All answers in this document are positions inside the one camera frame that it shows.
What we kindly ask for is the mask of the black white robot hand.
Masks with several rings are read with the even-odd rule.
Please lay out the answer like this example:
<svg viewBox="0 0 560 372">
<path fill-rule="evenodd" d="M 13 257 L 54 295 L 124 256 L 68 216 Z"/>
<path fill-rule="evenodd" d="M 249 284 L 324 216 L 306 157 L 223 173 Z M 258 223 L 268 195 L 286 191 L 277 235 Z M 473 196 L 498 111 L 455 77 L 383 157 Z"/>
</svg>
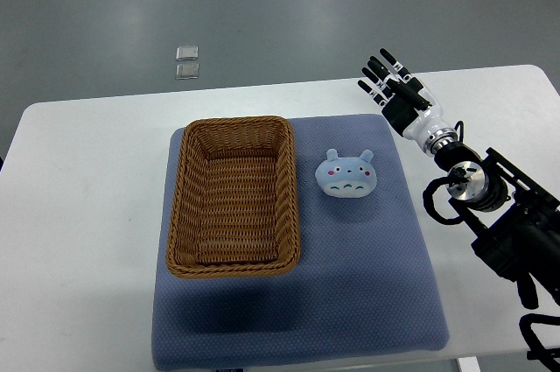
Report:
<svg viewBox="0 0 560 372">
<path fill-rule="evenodd" d="M 389 126 L 429 156 L 458 140 L 431 91 L 388 50 L 369 58 L 358 86 L 380 107 Z"/>
</svg>

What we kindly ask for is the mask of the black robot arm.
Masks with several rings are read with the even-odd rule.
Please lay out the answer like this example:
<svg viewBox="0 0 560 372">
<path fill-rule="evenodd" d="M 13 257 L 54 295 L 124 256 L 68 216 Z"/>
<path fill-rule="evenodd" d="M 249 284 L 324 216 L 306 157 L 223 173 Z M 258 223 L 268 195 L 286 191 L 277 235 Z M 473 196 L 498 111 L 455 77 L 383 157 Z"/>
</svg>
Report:
<svg viewBox="0 0 560 372">
<path fill-rule="evenodd" d="M 498 151 L 489 148 L 481 158 L 464 144 L 462 123 L 430 133 L 424 148 L 446 173 L 423 191 L 425 211 L 440 224 L 471 229 L 474 254 L 515 283 L 528 309 L 519 320 L 527 357 L 557 371 L 558 349 L 546 348 L 533 327 L 559 324 L 536 311 L 537 286 L 559 300 L 559 200 Z"/>
</svg>

